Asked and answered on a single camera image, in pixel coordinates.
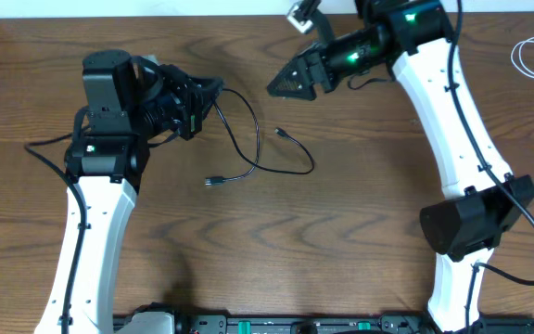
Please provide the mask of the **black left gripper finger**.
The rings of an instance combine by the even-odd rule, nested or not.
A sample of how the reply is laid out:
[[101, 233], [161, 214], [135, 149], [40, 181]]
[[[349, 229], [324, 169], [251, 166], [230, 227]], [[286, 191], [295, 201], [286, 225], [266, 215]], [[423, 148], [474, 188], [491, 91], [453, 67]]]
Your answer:
[[195, 77], [189, 76], [188, 86], [200, 91], [221, 91], [223, 79], [221, 77]]
[[201, 87], [202, 97], [202, 120], [205, 121], [210, 113], [214, 102], [220, 96], [223, 90], [223, 83], [209, 83]]

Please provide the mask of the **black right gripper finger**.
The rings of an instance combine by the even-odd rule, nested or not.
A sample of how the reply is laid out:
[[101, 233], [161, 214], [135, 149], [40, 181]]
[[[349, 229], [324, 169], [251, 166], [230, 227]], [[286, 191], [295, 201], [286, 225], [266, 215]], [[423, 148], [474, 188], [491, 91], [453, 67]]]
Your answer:
[[313, 101], [316, 93], [311, 85], [300, 83], [290, 79], [273, 80], [267, 86], [267, 92], [270, 96], [295, 98], [301, 100]]
[[292, 58], [272, 80], [274, 86], [309, 86], [311, 83], [308, 65], [303, 56]]

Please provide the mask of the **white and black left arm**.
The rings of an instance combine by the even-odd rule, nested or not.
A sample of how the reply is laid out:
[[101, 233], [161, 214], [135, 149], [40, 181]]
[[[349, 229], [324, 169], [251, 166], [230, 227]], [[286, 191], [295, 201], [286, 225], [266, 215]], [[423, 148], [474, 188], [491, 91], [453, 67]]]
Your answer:
[[65, 234], [38, 333], [110, 333], [121, 245], [155, 146], [193, 138], [223, 89], [174, 65], [111, 49], [83, 59], [87, 104], [75, 115], [64, 157]]

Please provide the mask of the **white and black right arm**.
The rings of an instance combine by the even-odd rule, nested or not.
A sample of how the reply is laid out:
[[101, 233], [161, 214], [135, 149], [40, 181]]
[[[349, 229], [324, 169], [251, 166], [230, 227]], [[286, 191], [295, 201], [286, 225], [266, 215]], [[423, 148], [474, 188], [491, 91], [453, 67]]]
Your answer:
[[426, 330], [437, 333], [534, 333], [534, 319], [484, 316], [481, 279], [518, 204], [534, 198], [529, 176], [514, 176], [494, 147], [467, 87], [450, 20], [438, 1], [360, 1], [362, 29], [335, 36], [314, 1], [298, 1], [287, 20], [318, 40], [296, 54], [268, 85], [271, 96], [313, 100], [349, 77], [383, 64], [410, 98], [439, 170], [442, 202], [420, 211], [436, 255]]

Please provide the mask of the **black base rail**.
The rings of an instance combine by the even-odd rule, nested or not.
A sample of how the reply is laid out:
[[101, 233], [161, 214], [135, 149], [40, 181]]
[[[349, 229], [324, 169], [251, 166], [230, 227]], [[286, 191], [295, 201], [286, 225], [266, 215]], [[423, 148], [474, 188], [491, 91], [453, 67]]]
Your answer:
[[114, 315], [115, 333], [147, 333], [144, 322], [166, 315], [158, 333], [297, 334], [297, 333], [438, 333], [431, 317], [421, 312], [390, 312], [366, 316], [231, 315], [226, 311], [196, 309], [188, 313], [166, 303], [142, 305], [129, 315]]

